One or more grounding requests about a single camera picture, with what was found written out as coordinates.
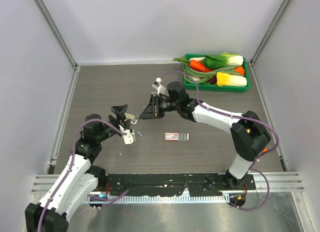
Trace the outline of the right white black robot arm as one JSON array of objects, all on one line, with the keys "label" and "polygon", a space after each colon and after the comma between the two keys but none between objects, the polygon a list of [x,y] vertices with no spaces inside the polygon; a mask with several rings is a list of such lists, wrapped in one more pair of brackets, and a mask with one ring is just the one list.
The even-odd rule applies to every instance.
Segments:
[{"label": "right white black robot arm", "polygon": [[233,190],[242,186],[250,166],[271,140],[259,117],[252,111],[231,113],[197,101],[189,97],[178,81],[169,83],[167,87],[156,81],[152,86],[156,91],[151,94],[139,118],[159,119],[167,112],[176,111],[183,119],[208,124],[229,133],[237,155],[226,172],[225,182]]}]

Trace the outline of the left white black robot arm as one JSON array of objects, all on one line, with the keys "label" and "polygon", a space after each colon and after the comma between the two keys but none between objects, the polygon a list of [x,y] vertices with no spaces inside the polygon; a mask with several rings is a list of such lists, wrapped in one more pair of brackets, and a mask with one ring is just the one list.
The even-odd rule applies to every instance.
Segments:
[{"label": "left white black robot arm", "polygon": [[102,142],[114,135],[125,144],[135,141],[131,120],[126,117],[128,105],[113,106],[105,121],[98,114],[85,118],[75,134],[69,160],[45,196],[25,209],[28,232],[66,232],[70,220],[93,190],[100,192],[107,184],[105,169],[93,162],[102,150]]}]

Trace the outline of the green long beans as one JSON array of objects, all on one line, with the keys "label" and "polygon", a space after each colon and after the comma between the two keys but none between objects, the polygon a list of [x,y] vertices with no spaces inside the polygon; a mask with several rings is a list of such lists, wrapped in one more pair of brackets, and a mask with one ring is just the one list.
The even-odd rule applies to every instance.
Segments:
[{"label": "green long beans", "polygon": [[199,72],[194,69],[191,69],[189,66],[184,65],[183,71],[185,74],[189,75],[192,78],[194,77],[199,78],[198,80],[195,80],[197,84],[208,84],[209,80],[212,77],[216,76],[218,72],[241,76],[241,74],[235,72],[235,66],[222,67],[222,68],[215,69],[211,72]]}]

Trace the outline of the yellow napa cabbage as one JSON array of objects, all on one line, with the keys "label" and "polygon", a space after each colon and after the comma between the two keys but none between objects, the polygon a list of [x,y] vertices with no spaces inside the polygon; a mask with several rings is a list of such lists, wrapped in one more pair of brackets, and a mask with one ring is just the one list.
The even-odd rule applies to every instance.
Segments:
[{"label": "yellow napa cabbage", "polygon": [[217,86],[247,86],[247,79],[243,76],[232,75],[228,73],[218,72],[216,74]]}]

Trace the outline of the white green bok choy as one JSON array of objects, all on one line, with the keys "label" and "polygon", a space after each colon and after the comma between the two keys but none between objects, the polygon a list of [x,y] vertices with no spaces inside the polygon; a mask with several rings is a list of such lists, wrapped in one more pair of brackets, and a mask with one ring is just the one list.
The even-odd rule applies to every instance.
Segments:
[{"label": "white green bok choy", "polygon": [[238,54],[222,53],[221,55],[206,55],[203,63],[206,68],[221,68],[227,66],[241,66],[244,57]]}]

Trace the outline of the small orange carrot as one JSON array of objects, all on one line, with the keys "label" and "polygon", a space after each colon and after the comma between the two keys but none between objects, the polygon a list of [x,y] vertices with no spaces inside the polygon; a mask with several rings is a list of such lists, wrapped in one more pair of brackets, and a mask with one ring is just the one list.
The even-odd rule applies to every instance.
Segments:
[{"label": "small orange carrot", "polygon": [[234,68],[234,71],[236,72],[236,73],[238,73],[238,74],[240,74],[241,76],[244,76],[245,75],[245,69],[242,67],[242,66],[240,66],[240,67],[235,67]]}]

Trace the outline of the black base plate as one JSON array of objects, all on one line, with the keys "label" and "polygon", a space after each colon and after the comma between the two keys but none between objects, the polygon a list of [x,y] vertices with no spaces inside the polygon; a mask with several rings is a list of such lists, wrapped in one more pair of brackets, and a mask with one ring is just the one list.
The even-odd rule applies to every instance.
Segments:
[{"label": "black base plate", "polygon": [[132,197],[173,197],[181,196],[185,189],[189,195],[218,196],[222,191],[252,191],[256,189],[254,177],[246,174],[243,179],[218,173],[193,174],[108,174],[94,191],[109,192],[119,196],[125,190]]}]

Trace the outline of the aluminium front rail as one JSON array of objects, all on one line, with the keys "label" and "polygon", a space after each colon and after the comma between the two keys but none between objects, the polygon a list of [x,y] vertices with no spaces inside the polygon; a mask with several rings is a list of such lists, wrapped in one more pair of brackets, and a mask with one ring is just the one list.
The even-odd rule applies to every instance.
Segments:
[{"label": "aluminium front rail", "polygon": [[[257,172],[251,172],[259,192],[266,192],[265,179]],[[304,192],[298,172],[263,172],[268,180],[270,192]],[[31,190],[32,195],[46,194],[58,179],[58,174],[37,175]]]}]

